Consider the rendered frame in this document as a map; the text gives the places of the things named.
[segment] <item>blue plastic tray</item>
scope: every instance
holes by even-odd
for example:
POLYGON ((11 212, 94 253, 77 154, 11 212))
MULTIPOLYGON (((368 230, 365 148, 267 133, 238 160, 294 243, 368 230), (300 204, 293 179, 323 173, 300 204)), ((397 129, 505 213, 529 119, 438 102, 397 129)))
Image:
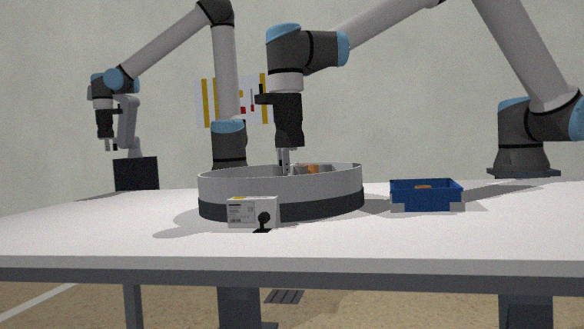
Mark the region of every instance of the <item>blue plastic tray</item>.
POLYGON ((405 212, 450 211, 450 202, 462 201, 463 187, 451 178, 395 179, 390 180, 390 188, 391 202, 403 203, 405 212))

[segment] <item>white table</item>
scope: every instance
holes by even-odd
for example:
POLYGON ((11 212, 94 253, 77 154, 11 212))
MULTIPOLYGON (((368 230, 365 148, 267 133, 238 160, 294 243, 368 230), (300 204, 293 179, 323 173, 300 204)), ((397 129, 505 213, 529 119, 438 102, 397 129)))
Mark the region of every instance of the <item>white table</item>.
POLYGON ((140 285, 169 284, 217 287, 221 329, 261 327, 259 287, 498 294, 501 327, 551 329, 552 296, 584 296, 584 181, 455 181, 462 213, 390 213, 389 183, 363 184, 359 211, 266 234, 201 218, 197 189, 14 214, 0 281, 123 284, 128 328, 140 285))

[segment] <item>table top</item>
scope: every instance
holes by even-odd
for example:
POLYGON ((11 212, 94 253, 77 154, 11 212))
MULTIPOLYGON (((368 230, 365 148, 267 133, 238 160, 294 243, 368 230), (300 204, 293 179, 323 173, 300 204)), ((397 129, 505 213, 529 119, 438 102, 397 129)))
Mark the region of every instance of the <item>table top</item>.
POLYGON ((201 218, 196 188, 106 194, 0 218, 0 269, 584 278, 584 181, 455 181, 464 212, 391 213, 366 183, 359 211, 266 234, 201 218))

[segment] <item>brown floor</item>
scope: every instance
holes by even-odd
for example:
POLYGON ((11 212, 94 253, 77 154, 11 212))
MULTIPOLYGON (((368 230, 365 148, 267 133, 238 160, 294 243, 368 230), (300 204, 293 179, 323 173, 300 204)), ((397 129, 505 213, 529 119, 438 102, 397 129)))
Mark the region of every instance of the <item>brown floor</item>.
MULTIPOLYGON (((0 314, 61 284, 0 282, 0 314)), ((145 329, 217 329, 214 287, 142 286, 145 329)), ((270 288, 260 289, 263 302, 270 288)), ((554 297, 554 328, 584 329, 584 298, 554 297)), ((498 328, 496 295, 305 290, 299 304, 263 304, 279 329, 498 328)), ((125 329, 120 284, 78 284, 0 329, 125 329)))

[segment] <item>round gray container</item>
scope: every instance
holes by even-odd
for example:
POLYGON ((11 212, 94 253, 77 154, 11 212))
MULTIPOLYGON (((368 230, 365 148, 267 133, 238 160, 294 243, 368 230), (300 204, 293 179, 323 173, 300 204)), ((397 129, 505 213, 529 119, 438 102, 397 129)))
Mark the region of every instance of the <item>round gray container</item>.
POLYGON ((267 164, 199 174, 199 214, 212 221, 227 222, 227 199, 244 196, 278 196, 280 222, 328 218, 363 207, 361 164, 318 164, 332 171, 283 176, 279 166, 267 164))

